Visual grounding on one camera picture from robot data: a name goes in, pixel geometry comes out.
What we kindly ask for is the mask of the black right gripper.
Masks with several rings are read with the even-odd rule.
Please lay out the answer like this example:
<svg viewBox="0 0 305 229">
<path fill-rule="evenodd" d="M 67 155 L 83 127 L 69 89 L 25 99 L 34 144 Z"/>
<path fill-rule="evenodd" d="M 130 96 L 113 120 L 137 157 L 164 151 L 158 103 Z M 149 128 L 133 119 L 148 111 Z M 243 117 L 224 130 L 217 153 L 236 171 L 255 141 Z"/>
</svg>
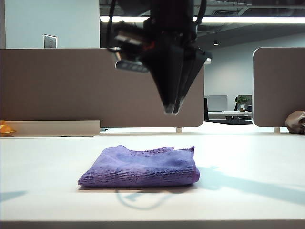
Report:
<svg viewBox="0 0 305 229">
<path fill-rule="evenodd" d="M 148 68 L 166 114 L 179 113 L 203 64 L 212 61 L 211 53 L 193 46 L 196 29 L 193 24 L 175 29 L 150 20 L 145 20 L 142 28 L 124 21 L 114 26 L 114 39 L 118 42 L 114 52 L 125 55 L 130 62 L 141 60 Z"/>
</svg>

